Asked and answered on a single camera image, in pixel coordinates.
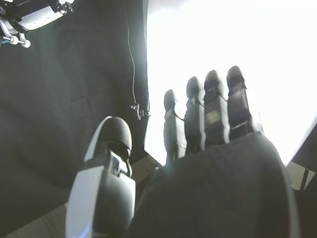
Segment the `bright white light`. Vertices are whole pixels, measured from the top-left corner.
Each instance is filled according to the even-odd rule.
[[[238,65],[249,91],[257,96],[265,135],[288,164],[317,113],[315,1],[188,0],[177,8],[152,5],[159,10],[149,9],[148,15],[152,116],[146,151],[165,164],[163,99],[168,89],[176,91],[185,107],[191,76],[203,82],[215,69],[226,85],[227,70]]]

